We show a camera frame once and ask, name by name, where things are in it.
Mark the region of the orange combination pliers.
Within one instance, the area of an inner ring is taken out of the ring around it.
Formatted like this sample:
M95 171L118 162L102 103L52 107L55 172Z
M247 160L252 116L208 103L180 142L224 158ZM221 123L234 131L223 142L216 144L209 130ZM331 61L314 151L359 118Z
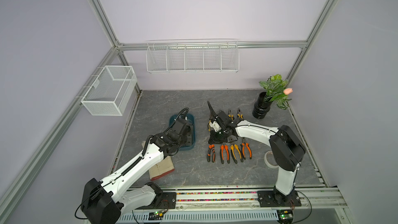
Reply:
M220 147L220 159L221 163L230 164L230 153L229 153L229 146L226 144L222 144Z

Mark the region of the orange needle nose pliers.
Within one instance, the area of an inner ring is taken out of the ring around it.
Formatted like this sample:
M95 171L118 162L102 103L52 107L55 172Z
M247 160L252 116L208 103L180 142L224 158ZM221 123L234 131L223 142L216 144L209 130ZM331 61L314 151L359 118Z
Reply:
M249 144L246 142L245 138L241 138L241 154L243 159L252 159L252 151Z

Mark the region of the small orange pliers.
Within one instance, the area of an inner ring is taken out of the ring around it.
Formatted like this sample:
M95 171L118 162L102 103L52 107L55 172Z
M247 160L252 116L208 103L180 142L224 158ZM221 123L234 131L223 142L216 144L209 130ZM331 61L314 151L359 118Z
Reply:
M216 160L215 145L211 144L211 145L209 145L208 151L207 151L207 162L214 163L215 160Z

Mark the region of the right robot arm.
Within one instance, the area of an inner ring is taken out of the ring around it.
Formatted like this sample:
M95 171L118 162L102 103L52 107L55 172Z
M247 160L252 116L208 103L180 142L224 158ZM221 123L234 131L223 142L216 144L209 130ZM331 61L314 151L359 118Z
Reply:
M218 114L210 109L210 138L208 143L225 144L232 136L248 138L269 146L278 165L278 177L274 187L277 197L287 197L294 192L297 169L306 154L306 149L293 130L282 125L279 128L265 127L247 120L232 120L225 112Z

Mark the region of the teal plastic storage box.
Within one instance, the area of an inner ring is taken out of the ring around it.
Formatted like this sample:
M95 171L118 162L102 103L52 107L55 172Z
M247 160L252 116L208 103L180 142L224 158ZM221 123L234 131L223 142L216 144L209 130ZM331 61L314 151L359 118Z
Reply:
M190 131L187 133L187 142L184 146L180 147L179 151L192 150L196 143L194 116L188 113L185 117L185 120L190 122Z

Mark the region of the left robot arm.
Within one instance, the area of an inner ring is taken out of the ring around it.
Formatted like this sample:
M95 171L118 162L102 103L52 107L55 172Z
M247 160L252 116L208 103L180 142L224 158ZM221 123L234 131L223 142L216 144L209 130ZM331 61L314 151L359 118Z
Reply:
M152 204L163 191L152 182L129 192L148 170L167 157L176 155L194 136L194 122L176 118L163 132L149 135L143 150L116 172L101 180L90 179L84 186L78 209L91 224L114 224L120 216Z

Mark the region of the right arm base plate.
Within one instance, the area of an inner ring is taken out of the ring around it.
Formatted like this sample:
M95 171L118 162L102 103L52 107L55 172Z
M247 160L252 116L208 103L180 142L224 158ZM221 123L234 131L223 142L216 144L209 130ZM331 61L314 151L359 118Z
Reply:
M302 206L298 192L293 190L289 195L271 190L258 191L258 202L261 207L300 207Z

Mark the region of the yellow black combination pliers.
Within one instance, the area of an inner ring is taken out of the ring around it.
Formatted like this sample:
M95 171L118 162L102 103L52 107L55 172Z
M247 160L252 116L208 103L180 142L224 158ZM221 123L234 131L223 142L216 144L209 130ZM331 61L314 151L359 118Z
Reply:
M231 121L234 121L234 115L231 110L228 111L228 116L231 119Z

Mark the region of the yellow orange black pliers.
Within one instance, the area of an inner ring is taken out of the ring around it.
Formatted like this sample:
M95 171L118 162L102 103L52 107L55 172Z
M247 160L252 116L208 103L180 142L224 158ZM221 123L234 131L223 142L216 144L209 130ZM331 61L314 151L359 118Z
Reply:
M240 162L244 161L243 155L241 154L240 149L236 144L232 144L230 146L230 149L231 149L232 159L235 164L238 164L239 161Z

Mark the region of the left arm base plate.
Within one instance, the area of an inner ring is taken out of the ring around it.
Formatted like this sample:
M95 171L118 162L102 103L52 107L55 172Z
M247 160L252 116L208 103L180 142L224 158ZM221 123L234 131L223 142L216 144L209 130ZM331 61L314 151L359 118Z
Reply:
M176 192L163 192L156 195L154 200L147 206L148 209L163 208L174 209L177 202Z

